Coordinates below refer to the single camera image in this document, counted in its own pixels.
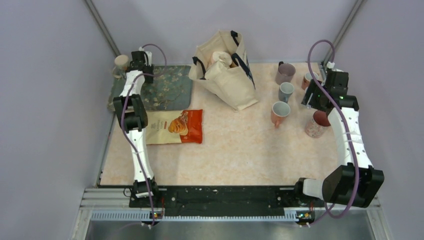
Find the lilac mug black handle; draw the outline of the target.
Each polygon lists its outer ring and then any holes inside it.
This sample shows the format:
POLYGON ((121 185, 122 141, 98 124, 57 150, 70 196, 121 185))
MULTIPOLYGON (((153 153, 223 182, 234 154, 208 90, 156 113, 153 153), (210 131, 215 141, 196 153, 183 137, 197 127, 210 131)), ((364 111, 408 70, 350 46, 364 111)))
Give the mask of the lilac mug black handle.
POLYGON ((285 63, 283 61, 280 61, 278 63, 278 68, 275 76, 275 82, 278 85, 281 85, 282 83, 291 82, 294 75, 296 73, 296 68, 289 63, 285 63))

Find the aluminium frame rail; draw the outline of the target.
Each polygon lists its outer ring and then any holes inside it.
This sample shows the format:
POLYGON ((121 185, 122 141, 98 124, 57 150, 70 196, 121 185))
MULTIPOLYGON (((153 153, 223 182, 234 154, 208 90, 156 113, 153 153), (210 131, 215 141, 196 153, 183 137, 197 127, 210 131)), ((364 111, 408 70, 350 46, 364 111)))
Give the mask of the aluminium frame rail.
POLYGON ((306 210, 304 207, 290 207, 282 216, 164 216, 164 211, 154 208, 153 197, 134 198, 129 186, 123 188, 92 188, 84 191, 81 207, 93 209, 96 220, 139 220, 143 222, 295 222, 306 225, 314 222, 325 209, 324 205, 317 209, 306 210))

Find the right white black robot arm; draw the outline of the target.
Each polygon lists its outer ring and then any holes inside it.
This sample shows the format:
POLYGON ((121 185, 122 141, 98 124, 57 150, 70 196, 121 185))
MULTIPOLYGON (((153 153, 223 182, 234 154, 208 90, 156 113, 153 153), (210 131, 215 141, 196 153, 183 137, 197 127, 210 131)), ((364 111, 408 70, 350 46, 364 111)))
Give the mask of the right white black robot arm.
POLYGON ((301 102, 326 114, 335 137, 338 167, 323 180, 300 178, 293 192, 299 206, 307 206, 313 198, 347 205, 358 181, 352 206, 367 208, 385 180, 366 153, 358 100, 348 94, 348 82, 347 72, 329 69, 322 88, 312 80, 301 102))

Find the beige canvas tote bag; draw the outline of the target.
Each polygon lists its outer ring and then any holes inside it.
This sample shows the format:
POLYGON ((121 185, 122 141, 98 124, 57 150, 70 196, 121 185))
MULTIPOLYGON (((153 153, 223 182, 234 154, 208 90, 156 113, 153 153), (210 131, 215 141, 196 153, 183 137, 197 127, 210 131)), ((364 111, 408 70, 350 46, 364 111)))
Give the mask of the beige canvas tote bag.
POLYGON ((218 31, 196 47, 192 61, 188 77, 234 110, 241 111, 259 102, 241 33, 218 31), (227 66, 223 62, 211 64, 210 58, 216 51, 229 53, 232 65, 227 66))

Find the salmon pink mug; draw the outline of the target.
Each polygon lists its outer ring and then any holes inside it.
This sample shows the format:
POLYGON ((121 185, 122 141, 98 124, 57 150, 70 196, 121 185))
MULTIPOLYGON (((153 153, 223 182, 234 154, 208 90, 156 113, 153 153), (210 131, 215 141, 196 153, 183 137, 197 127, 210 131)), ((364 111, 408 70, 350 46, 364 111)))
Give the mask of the salmon pink mug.
POLYGON ((319 77, 319 75, 316 72, 313 72, 312 74, 310 72, 307 72, 307 73, 304 74, 303 80, 302 80, 302 83, 301 83, 301 88, 303 90, 306 90, 309 87, 310 83, 314 81, 313 76, 316 79, 318 79, 318 77, 319 77))

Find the floral blue serving tray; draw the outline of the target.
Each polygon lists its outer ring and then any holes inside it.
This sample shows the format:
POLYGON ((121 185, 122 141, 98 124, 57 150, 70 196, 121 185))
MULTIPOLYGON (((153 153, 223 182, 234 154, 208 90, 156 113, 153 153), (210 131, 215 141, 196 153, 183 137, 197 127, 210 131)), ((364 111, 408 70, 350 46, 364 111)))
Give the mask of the floral blue serving tray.
MULTIPOLYGON (((191 104, 193 81, 189 78, 188 65, 168 65, 166 72, 153 79, 152 83, 142 85, 140 95, 147 111, 179 111, 188 109, 191 104)), ((126 86, 125 77, 114 78, 110 95, 106 104, 109 111, 114 112, 113 98, 121 94, 125 97, 133 82, 133 77, 126 86)))

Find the pink cup off tray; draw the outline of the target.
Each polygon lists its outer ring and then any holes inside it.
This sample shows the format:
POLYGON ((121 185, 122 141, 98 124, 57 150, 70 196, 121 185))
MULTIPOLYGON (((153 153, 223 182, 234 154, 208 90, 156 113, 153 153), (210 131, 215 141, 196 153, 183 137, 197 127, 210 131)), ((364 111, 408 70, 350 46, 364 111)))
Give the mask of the pink cup off tray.
POLYGON ((329 122, 327 113, 325 111, 317 110, 306 124, 304 131, 309 137, 318 139, 330 126, 331 123, 329 122))

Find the cassava chips bag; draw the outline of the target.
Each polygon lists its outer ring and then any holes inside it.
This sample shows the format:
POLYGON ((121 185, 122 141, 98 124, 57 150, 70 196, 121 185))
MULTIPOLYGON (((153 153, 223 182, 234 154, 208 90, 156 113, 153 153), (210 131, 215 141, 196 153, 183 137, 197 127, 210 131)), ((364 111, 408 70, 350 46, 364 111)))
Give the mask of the cassava chips bag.
POLYGON ((148 111, 148 145, 203 142, 202 109, 148 111))

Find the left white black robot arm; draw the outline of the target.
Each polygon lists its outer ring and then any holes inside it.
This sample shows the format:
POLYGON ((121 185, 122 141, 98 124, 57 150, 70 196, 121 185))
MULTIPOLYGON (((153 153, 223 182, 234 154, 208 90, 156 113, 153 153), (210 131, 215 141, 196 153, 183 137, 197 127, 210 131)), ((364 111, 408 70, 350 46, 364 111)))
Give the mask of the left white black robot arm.
POLYGON ((147 153, 148 115, 142 101, 141 90, 145 83, 153 82, 152 53, 140 47, 131 53, 125 70, 125 83, 121 93, 112 100, 122 133, 130 144, 134 166, 132 194, 149 207, 160 202, 160 193, 154 189, 154 173, 147 153))

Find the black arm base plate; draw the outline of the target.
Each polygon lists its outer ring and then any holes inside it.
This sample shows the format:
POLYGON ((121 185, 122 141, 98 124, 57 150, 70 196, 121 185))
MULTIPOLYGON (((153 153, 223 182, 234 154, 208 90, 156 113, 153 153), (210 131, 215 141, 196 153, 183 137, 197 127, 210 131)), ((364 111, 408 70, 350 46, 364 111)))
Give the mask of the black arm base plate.
POLYGON ((312 210, 324 205, 288 185, 162 185, 152 204, 165 217, 273 217, 283 216, 289 208, 312 210))

